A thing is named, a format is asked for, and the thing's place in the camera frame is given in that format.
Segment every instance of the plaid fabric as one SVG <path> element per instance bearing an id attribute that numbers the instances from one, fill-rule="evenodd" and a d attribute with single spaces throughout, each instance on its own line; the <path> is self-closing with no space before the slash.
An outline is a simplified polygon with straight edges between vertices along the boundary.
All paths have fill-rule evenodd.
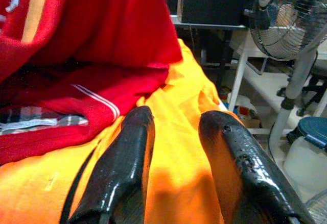
<path id="1" fill-rule="evenodd" d="M 42 120 L 55 121 L 53 126 L 36 125 L 25 126 L 25 128 L 7 129 L 10 125 L 17 125 L 18 122 L 33 122 Z M 86 126 L 88 121 L 85 117 L 73 114 L 60 114 L 41 107 L 11 107 L 0 110 L 0 135 L 18 134 L 28 131 L 43 130 L 62 126 Z"/>

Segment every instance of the white plastic container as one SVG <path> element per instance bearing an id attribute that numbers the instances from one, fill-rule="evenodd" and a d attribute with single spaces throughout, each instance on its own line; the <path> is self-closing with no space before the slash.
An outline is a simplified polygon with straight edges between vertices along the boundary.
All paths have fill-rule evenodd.
<path id="1" fill-rule="evenodd" d="M 284 170 L 298 185 L 295 188 L 304 187 L 313 194 L 327 189 L 327 154 L 304 137 L 292 144 Z"/>

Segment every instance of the table leg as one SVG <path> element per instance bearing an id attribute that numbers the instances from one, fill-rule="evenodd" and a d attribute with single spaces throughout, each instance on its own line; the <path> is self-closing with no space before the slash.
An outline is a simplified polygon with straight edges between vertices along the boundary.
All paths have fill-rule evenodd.
<path id="1" fill-rule="evenodd" d="M 218 76 L 216 81 L 216 88 L 218 92 L 220 91 L 221 82 L 225 73 L 225 64 L 227 62 L 230 62 L 232 57 L 232 50 L 229 47 L 231 35 L 232 35 L 232 31 L 225 31 L 223 56 L 219 64 Z"/>
<path id="2" fill-rule="evenodd" d="M 239 62 L 237 64 L 236 76 L 234 79 L 233 89 L 231 90 L 231 96 L 230 96 L 229 107 L 228 107 L 228 110 L 231 112 L 234 110 L 236 99 L 239 94 L 247 58 L 248 58 L 247 52 L 243 51 L 239 59 Z"/>

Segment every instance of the red jacket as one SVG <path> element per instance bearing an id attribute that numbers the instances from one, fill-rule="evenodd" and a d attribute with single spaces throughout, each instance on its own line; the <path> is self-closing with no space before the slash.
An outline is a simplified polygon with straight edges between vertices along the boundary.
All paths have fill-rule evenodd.
<path id="1" fill-rule="evenodd" d="M 0 164 L 91 140 L 181 60 L 165 0 L 45 0 L 39 21 L 33 0 L 19 0 L 10 13 L 9 3 L 0 0 L 0 104 L 80 114 L 89 123 L 0 136 Z M 63 71 L 70 57 L 82 65 Z M 22 79 L 16 71 L 26 64 L 38 72 Z"/>

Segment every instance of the cable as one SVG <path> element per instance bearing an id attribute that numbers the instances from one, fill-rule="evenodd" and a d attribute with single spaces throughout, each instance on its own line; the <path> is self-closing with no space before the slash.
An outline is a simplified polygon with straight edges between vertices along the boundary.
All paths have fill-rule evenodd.
<path id="1" fill-rule="evenodd" d="M 274 125 L 275 125 L 275 123 L 272 125 L 272 127 L 270 129 L 270 132 L 269 132 L 267 147 L 268 147 L 268 152 L 271 155 L 272 161 L 274 161 L 274 163 L 276 163 L 275 158 L 274 158 L 274 155 L 272 154 L 271 149 L 270 149 L 270 135 L 271 135 L 272 128 L 274 128 Z"/>
<path id="2" fill-rule="evenodd" d="M 190 30 L 191 40 L 192 40 L 192 51 L 193 51 L 193 55 L 194 55 L 195 42 L 194 42 L 193 31 L 192 31 L 192 26 L 191 25 L 189 25 L 189 30 Z"/>
<path id="3" fill-rule="evenodd" d="M 313 65 L 315 65 L 315 63 L 316 63 L 316 61 L 317 61 L 317 59 L 318 59 L 318 55 L 319 55 L 319 52 L 318 52 L 318 50 L 316 51 L 316 58 L 315 58 L 315 61 L 313 62 Z"/>

